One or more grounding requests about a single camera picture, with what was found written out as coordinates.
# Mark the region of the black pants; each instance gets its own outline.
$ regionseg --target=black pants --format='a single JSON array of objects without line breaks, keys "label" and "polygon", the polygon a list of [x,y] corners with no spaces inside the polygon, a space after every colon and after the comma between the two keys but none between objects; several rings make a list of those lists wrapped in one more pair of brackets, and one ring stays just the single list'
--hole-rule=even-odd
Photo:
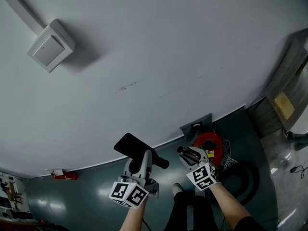
[{"label": "black pants", "polygon": [[[165,231],[187,231],[188,198],[185,193],[177,193],[174,197],[174,206]],[[193,200],[193,230],[218,231],[213,211],[206,199],[197,196]]]},{"label": "black pants", "polygon": [[301,149],[308,146],[308,133],[297,134],[297,133],[288,132],[287,140],[289,142],[295,142],[295,149],[297,151],[300,151]]}]

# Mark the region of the tiled floor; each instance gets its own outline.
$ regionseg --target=tiled floor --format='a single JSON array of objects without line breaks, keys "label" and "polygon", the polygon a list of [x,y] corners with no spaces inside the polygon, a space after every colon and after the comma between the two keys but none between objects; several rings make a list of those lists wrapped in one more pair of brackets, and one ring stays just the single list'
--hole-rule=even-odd
[{"label": "tiled floor", "polygon": [[308,167],[308,148],[295,151],[282,131],[276,131],[261,139],[272,172],[276,189],[279,231],[299,231],[308,220],[308,170],[303,179],[300,173],[290,169],[302,165]]}]

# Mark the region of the black sleeve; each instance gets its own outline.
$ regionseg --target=black sleeve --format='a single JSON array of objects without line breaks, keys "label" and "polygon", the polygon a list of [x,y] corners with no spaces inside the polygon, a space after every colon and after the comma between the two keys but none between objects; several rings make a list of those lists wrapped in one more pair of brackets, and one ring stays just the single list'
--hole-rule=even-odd
[{"label": "black sleeve", "polygon": [[245,217],[236,224],[234,231],[265,231],[252,217]]}]

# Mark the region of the wall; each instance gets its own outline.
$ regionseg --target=wall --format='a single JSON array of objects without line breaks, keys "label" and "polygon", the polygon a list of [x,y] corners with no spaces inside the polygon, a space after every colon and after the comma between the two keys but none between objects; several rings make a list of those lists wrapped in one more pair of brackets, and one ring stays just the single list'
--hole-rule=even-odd
[{"label": "wall", "polygon": [[308,132],[308,107],[304,110],[303,114],[296,121],[291,128],[293,133],[307,133]]},{"label": "wall", "polygon": [[8,198],[8,195],[2,189],[0,189],[0,197]]},{"label": "wall", "polygon": [[262,95],[308,0],[25,0],[78,42],[51,74],[26,55],[35,35],[0,0],[0,165],[29,176],[122,155],[130,132],[151,146],[212,112]]}]

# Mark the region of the marker cube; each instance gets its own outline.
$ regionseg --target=marker cube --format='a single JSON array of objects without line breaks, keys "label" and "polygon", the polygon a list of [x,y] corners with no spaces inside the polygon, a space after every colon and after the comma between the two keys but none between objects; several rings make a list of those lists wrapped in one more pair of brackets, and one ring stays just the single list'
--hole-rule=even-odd
[{"label": "marker cube", "polygon": [[137,209],[148,194],[149,192],[137,183],[114,182],[109,198],[122,206]]},{"label": "marker cube", "polygon": [[186,175],[201,191],[217,183],[215,171],[209,163],[203,163],[200,167]]}]

